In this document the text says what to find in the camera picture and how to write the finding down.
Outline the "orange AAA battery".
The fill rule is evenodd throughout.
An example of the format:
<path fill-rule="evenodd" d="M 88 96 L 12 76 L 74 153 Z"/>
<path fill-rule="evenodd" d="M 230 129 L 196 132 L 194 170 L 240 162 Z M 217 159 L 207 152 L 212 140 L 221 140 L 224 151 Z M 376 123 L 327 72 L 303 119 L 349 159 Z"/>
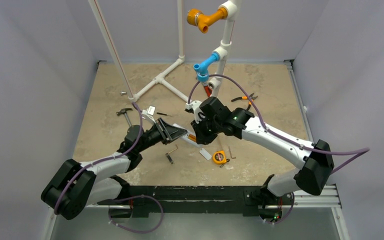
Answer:
<path fill-rule="evenodd" d="M 195 143 L 197 142 L 196 137 L 195 137 L 194 135 L 192 135 L 192 134 L 189 134 L 187 138 L 188 138 L 189 140 L 195 142 Z"/>

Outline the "white remote control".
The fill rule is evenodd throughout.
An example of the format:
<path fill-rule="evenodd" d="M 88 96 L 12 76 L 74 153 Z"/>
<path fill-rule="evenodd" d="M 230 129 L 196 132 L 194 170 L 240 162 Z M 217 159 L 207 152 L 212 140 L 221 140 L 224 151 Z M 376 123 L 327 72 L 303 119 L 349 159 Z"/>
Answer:
<path fill-rule="evenodd" d="M 195 136 L 195 133 L 193 131 L 190 131 L 190 130 L 188 130 L 188 129 L 186 129 L 186 128 L 184 128 L 184 127 L 182 127 L 176 123 L 174 123 L 173 126 L 175 126 L 177 128 L 181 128 L 183 130 L 186 130 L 186 133 L 180 137 L 182 140 L 184 140 L 185 142 L 187 142 L 188 144 L 190 144 L 196 148 L 202 148 L 203 147 L 201 144 L 198 144 L 197 142 L 193 142 L 190 139 L 188 139 L 188 135 L 194 135 Z"/>

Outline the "white battery cover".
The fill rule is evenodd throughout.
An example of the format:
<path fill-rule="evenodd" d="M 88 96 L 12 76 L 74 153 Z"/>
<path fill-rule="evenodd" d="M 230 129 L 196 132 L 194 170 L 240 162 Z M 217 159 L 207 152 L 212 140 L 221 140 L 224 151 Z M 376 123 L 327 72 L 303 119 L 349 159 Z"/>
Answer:
<path fill-rule="evenodd" d="M 207 160 L 211 160 L 212 159 L 212 155 L 204 148 L 201 148 L 199 150 L 199 153 Z"/>

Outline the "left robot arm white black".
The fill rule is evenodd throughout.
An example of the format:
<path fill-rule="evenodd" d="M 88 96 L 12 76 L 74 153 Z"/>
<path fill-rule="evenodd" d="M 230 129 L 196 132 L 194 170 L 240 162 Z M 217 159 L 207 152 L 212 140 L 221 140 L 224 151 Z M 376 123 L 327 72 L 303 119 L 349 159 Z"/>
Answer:
<path fill-rule="evenodd" d="M 55 214 L 67 220 L 98 202 L 112 200 L 122 205 L 129 199 L 129 185 L 118 175 L 134 170 L 143 159 L 141 152 L 146 149 L 158 143 L 168 145 L 188 134 L 187 129 L 170 125 L 162 118 L 148 130 L 132 125 L 115 153 L 83 163 L 74 159 L 64 161 L 40 198 Z"/>

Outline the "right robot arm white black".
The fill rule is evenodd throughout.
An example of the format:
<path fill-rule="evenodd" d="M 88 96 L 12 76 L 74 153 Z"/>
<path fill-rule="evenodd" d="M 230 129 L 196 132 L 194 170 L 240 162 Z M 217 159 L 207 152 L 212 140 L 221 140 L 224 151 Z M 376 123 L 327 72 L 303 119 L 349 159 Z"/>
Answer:
<path fill-rule="evenodd" d="M 299 190 L 319 196 L 334 169 L 327 142 L 320 139 L 313 143 L 263 125 L 250 111 L 240 107 L 231 111 L 216 97 L 186 103 L 185 111 L 194 114 L 191 126 L 198 144 L 208 145 L 218 134 L 233 136 L 260 145 L 294 166 L 289 172 L 267 178 L 260 196 L 268 204 Z"/>

